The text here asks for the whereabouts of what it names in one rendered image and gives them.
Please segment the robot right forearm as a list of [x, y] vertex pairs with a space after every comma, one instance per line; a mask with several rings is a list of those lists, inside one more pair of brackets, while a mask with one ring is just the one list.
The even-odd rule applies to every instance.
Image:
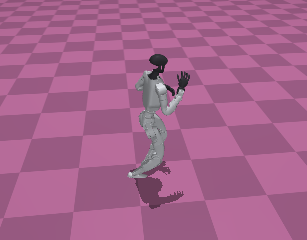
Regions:
[[178, 94], [176, 94], [175, 98], [170, 102], [170, 107], [165, 111], [167, 116], [171, 115], [177, 109], [178, 104], [183, 100], [184, 92], [183, 89], [179, 89]]

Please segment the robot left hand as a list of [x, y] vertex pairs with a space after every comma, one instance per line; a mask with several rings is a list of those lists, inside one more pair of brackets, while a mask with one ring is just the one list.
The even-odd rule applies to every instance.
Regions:
[[170, 86], [166, 85], [166, 84], [165, 84], [165, 86], [166, 86], [167, 90], [172, 93], [172, 96], [175, 96], [175, 94], [176, 94], [175, 90], [173, 88], [171, 88]]

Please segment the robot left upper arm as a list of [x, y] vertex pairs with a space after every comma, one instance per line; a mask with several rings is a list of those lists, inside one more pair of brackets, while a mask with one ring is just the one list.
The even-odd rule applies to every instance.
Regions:
[[145, 71], [143, 73], [143, 76], [139, 79], [139, 81], [137, 82], [137, 84], [135, 85], [135, 88], [137, 89], [137, 91], [141, 92], [144, 89], [144, 80], [145, 80], [145, 76], [146, 74], [151, 73], [151, 71]]

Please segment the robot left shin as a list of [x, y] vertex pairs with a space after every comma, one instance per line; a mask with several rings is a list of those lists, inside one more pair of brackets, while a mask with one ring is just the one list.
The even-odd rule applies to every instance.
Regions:
[[[164, 142], [165, 142], [165, 140], [166, 140], [166, 139], [164, 139]], [[148, 159], [148, 158], [150, 158], [150, 157], [152, 157], [153, 153], [156, 153], [156, 151], [155, 151], [155, 149], [154, 149], [154, 147], [153, 147], [153, 143], [151, 143], [151, 145], [150, 145], [150, 150], [149, 150], [149, 152], [148, 152], [148, 154], [147, 154], [145, 160]]]

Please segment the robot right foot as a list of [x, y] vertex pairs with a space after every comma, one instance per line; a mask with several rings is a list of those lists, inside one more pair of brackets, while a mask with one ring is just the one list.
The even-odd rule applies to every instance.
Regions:
[[147, 178], [148, 177], [148, 175], [146, 175], [146, 174], [136, 174], [135, 176], [133, 176], [133, 173], [134, 172], [130, 172], [127, 176], [129, 177], [129, 178], [136, 178], [136, 179], [144, 179], [144, 178]]

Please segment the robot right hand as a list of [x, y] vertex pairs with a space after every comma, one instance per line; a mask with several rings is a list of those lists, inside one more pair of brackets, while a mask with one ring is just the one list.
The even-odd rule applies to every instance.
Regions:
[[177, 78], [178, 78], [178, 81], [179, 81], [179, 87], [177, 89], [177, 94], [179, 93], [180, 89], [182, 89], [184, 91], [186, 90], [185, 87], [188, 85], [190, 77], [191, 76], [188, 75], [188, 73], [186, 73], [185, 71], [184, 71], [184, 76], [183, 76], [183, 72], [181, 71], [181, 79], [179, 78], [179, 75], [177, 75]]

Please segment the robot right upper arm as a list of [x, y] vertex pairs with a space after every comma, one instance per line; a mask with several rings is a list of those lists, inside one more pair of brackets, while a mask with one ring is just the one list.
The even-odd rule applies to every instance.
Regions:
[[167, 97], [168, 90], [167, 90], [166, 86], [163, 85], [162, 83], [156, 84], [155, 87], [156, 87], [156, 89], [155, 89], [156, 94], [159, 97], [161, 111], [164, 115], [166, 115], [166, 110], [169, 108], [168, 107], [168, 97]]

